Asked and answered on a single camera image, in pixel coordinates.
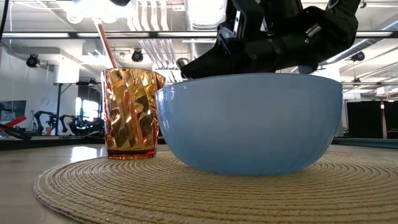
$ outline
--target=red object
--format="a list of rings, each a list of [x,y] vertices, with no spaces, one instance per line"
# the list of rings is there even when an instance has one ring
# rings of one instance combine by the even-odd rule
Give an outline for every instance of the red object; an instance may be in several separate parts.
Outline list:
[[[18,117],[17,119],[15,119],[14,121],[10,121],[10,122],[6,123],[5,125],[7,125],[9,127],[13,127],[14,125],[17,125],[25,120],[26,120],[25,115],[22,115],[22,116]]]
[[[51,127],[46,127],[45,128],[45,134],[46,135],[50,136],[51,135],[51,131],[52,131]]]

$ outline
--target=bowl rim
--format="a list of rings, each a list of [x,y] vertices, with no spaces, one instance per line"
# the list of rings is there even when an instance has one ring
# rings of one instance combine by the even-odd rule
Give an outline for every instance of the bowl rim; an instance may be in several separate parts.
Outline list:
[[[321,76],[317,76],[317,75],[306,75],[306,74],[298,74],[298,73],[275,73],[275,72],[254,72],[254,73],[240,73],[240,74],[231,74],[231,75],[218,75],[215,77],[205,77],[205,78],[197,78],[194,80],[186,80],[186,81],[182,81],[182,82],[178,82],[178,83],[174,83],[173,85],[168,85],[165,86],[164,88],[168,88],[171,86],[176,86],[176,85],[184,85],[190,82],[200,82],[200,81],[207,81],[207,80],[212,80],[212,79],[220,79],[220,78],[233,78],[233,77],[243,77],[243,76],[259,76],[259,75],[298,75],[301,77],[311,77],[311,78],[320,78],[320,79],[324,79],[324,80],[328,80],[328,81],[332,81],[335,83],[340,84],[341,86],[343,86],[341,84],[341,82],[338,82],[334,79],[331,78],[326,78],[326,77],[321,77]]]

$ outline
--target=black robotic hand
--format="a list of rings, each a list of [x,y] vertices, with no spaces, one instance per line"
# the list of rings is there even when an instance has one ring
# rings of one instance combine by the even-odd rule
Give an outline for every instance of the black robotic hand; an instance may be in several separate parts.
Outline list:
[[[352,46],[361,0],[329,0],[325,10],[300,0],[228,0],[215,46],[180,67],[188,78],[275,72],[322,62]]]
[[[127,6],[130,0],[111,0],[111,2],[117,6]]]

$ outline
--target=drinking glass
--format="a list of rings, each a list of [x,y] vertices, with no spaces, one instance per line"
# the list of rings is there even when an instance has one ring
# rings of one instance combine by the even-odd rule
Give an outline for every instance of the drinking glass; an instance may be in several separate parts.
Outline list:
[[[155,157],[159,134],[155,93],[165,78],[140,68],[112,68],[101,73],[101,84],[108,158]]]

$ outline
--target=woven placemat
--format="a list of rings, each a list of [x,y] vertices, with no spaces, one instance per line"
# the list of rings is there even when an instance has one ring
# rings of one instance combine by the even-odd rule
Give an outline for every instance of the woven placemat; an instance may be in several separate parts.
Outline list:
[[[34,192],[82,223],[398,223],[398,161],[340,152],[276,177],[202,172],[171,152],[99,158],[44,172]]]

